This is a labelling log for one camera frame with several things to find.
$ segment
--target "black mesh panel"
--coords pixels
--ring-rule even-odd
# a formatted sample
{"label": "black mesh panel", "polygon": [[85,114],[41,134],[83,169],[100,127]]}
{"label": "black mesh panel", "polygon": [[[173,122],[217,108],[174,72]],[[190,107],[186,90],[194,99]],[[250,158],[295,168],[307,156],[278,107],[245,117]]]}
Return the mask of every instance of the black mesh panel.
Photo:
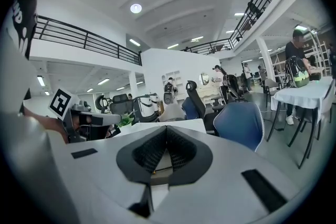
{"label": "black mesh panel", "polygon": [[167,130],[167,149],[174,171],[190,162],[197,152],[197,147],[194,143],[176,134],[172,130]]}

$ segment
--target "ceiling light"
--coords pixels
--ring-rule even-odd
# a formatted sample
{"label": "ceiling light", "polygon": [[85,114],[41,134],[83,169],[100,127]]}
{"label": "ceiling light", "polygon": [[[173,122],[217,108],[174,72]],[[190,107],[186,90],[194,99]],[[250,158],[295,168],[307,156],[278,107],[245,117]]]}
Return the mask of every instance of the ceiling light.
{"label": "ceiling light", "polygon": [[134,45],[137,45],[137,46],[139,46],[140,47],[140,44],[139,43],[137,43],[136,41],[134,41],[133,39],[130,39],[130,41],[134,44]]}
{"label": "ceiling light", "polygon": [[142,10],[142,7],[140,4],[133,4],[131,6],[131,12],[132,13],[139,13]]}
{"label": "ceiling light", "polygon": [[37,76],[37,79],[38,79],[38,82],[41,84],[41,86],[44,87],[45,84],[44,84],[42,76]]}
{"label": "ceiling light", "polygon": [[191,42],[195,42],[195,41],[197,41],[197,40],[199,40],[199,39],[202,39],[203,37],[196,37],[196,38],[193,38],[192,40],[191,40]]}
{"label": "ceiling light", "polygon": [[297,30],[302,30],[302,31],[307,30],[306,27],[303,27],[303,26],[301,26],[301,25],[296,26],[295,29],[297,29]]}
{"label": "ceiling light", "polygon": [[174,48],[174,47],[176,47],[176,46],[178,46],[178,44],[175,44],[175,45],[169,46],[167,49],[171,49],[171,48]]}
{"label": "ceiling light", "polygon": [[98,85],[102,85],[103,83],[109,81],[110,79],[104,79],[103,81],[99,82]]}

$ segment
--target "table leg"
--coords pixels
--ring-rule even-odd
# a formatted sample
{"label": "table leg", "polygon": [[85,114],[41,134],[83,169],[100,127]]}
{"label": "table leg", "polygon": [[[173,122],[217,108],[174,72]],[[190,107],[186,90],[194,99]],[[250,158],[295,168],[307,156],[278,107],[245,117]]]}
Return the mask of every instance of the table leg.
{"label": "table leg", "polygon": [[303,159],[301,161],[301,164],[299,165],[299,169],[301,169],[301,167],[303,166],[303,163],[305,162],[305,160],[308,156],[308,153],[311,150],[310,147],[312,146],[312,142],[313,142],[313,139],[314,139],[314,132],[315,132],[315,128],[316,128],[317,117],[318,117],[318,109],[315,108],[315,109],[313,109],[313,113],[312,113],[311,132],[310,132],[308,145],[307,145],[306,151],[304,153]]}
{"label": "table leg", "polygon": [[274,117],[274,120],[273,120],[272,128],[271,128],[271,131],[269,132],[269,135],[268,135],[268,137],[266,139],[267,142],[271,138],[271,135],[272,135],[272,133],[274,131],[275,125],[276,125],[276,123],[278,121],[278,116],[279,116],[279,113],[280,113],[280,107],[281,107],[281,102],[278,102],[277,112],[275,113],[275,117]]}
{"label": "table leg", "polygon": [[293,142],[294,142],[296,136],[297,136],[298,133],[299,133],[299,130],[301,129],[301,126],[302,126],[302,124],[303,124],[303,122],[304,122],[304,120],[305,120],[306,111],[307,111],[306,109],[303,109],[303,112],[302,112],[302,115],[301,115],[301,120],[300,120],[300,122],[299,122],[299,126],[296,128],[295,134],[293,135],[292,140],[291,140],[291,141],[289,142],[289,144],[288,144],[289,147],[293,144]]}

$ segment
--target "white table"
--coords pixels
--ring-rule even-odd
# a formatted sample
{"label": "white table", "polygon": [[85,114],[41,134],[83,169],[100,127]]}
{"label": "white table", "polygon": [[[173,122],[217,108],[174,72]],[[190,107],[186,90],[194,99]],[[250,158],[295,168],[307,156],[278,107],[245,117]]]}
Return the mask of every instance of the white table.
{"label": "white table", "polygon": [[[307,149],[304,153],[304,157],[302,159],[299,168],[302,167],[306,157],[309,157],[309,151],[312,144],[312,138],[315,131],[316,124],[321,120],[321,104],[322,100],[326,97],[329,86],[332,82],[332,77],[323,77],[321,80],[310,81],[306,86],[301,88],[285,88],[278,91],[273,97],[271,97],[271,109],[276,109],[276,115],[269,132],[269,135],[266,141],[269,141],[272,133],[274,131],[275,125],[278,120],[280,107],[282,103],[297,105],[304,108],[303,113],[306,112],[306,109],[313,109],[312,113],[312,129],[309,138],[309,142],[307,145]],[[301,128],[303,123],[304,115],[299,123],[298,129]]]}
{"label": "white table", "polygon": [[188,121],[171,121],[171,122],[139,122],[133,126],[130,126],[130,128],[126,128],[126,129],[124,129],[123,127],[120,128],[121,133],[117,134],[114,137],[130,134],[130,133],[135,133],[135,132],[146,130],[152,127],[166,126],[166,125],[183,127],[183,128],[198,131],[201,133],[206,133],[203,120],[196,119],[196,120],[188,120]]}

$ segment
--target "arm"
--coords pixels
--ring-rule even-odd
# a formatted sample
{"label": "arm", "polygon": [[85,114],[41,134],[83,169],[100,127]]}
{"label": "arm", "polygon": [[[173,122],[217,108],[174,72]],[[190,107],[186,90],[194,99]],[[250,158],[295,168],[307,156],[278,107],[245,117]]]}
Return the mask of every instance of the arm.
{"label": "arm", "polygon": [[[35,120],[37,120],[46,130],[53,130],[61,134],[64,142],[68,143],[68,135],[64,130],[62,121],[59,119],[54,119],[50,117],[45,117],[41,115],[37,115],[33,113],[32,111],[28,110],[27,108],[24,108],[24,115],[33,117]],[[91,123],[91,117],[87,117],[87,122]],[[79,129],[79,116],[73,116],[72,117],[72,123],[75,128],[75,130]]]}

